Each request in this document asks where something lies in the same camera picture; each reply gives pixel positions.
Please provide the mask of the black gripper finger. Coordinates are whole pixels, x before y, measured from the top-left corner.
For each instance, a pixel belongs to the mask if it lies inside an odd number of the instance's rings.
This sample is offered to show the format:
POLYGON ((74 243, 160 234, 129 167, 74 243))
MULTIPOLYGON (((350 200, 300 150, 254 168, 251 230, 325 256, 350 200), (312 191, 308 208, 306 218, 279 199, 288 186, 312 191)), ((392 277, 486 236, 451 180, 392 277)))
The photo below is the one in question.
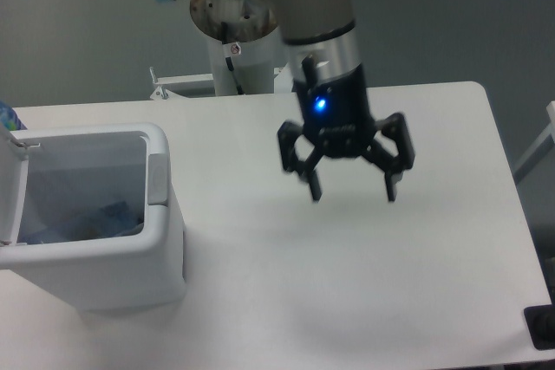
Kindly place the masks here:
POLYGON ((323 131, 316 136, 307 135, 304 126, 286 120, 277 130, 277 141, 283 170, 287 173, 295 172, 299 180, 309 186, 312 201, 319 202, 323 193, 317 175, 317 164, 324 156, 325 142, 328 141, 323 131), (297 154, 296 142, 300 137, 309 139, 313 145, 307 159, 300 159, 297 154))
POLYGON ((395 202, 396 184, 402 180, 405 171, 413 168, 415 162, 415 149, 405 115, 394 113, 378 120, 375 123, 375 136, 365 146, 362 156, 383 172, 388 201, 395 202), (376 138, 378 133, 395 143, 396 155, 390 153, 376 138))

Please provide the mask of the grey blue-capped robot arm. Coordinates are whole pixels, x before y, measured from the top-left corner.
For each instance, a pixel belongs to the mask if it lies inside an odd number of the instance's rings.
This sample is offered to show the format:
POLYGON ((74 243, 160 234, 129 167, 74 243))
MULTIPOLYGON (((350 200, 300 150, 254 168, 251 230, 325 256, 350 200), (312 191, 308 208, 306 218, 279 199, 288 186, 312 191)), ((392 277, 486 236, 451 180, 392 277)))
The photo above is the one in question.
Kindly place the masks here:
POLYGON ((361 157, 382 170, 394 200, 415 150, 403 114, 376 120, 370 113, 351 0, 245 1, 276 18, 304 119, 278 129, 284 170, 296 173, 318 200, 320 159, 361 157))

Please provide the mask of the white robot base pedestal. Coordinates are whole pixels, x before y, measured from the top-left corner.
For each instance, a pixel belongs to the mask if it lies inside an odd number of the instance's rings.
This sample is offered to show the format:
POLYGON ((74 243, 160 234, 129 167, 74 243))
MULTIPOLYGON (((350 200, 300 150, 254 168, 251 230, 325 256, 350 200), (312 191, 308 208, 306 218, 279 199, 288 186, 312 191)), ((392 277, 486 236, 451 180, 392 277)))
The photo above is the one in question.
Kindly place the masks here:
POLYGON ((272 13, 245 0, 190 0, 190 15, 206 39, 217 96, 272 94, 281 46, 272 13))

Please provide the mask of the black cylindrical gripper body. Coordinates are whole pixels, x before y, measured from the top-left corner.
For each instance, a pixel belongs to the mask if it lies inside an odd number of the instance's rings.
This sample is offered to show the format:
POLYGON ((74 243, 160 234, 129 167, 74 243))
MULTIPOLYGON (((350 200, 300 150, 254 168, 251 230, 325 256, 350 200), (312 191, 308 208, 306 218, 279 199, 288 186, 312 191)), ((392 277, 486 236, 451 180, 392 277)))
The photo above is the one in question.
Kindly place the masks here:
POLYGON ((332 159, 362 155, 375 137, 356 30, 285 47, 304 137, 332 159))

